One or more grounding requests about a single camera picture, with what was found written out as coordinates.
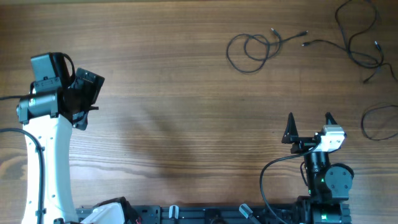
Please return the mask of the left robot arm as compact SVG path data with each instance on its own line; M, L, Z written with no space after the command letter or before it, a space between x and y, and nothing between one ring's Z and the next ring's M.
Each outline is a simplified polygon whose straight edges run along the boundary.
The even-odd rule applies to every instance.
M104 77L75 68L49 52L31 58L35 80L16 112L27 146L27 199L23 223L80 223L73 203L69 150L73 129L84 131Z

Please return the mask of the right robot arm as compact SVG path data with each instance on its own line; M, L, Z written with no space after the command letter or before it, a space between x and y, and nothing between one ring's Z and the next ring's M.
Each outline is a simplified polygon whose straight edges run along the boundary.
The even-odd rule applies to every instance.
M282 143L291 144L292 154L304 158L309 196L299 196L293 206L293 223L351 223L349 199L354 171L342 163L332 164L329 154L341 148L346 138L343 128L330 113L326 124L313 137L300 137L293 114L289 114Z

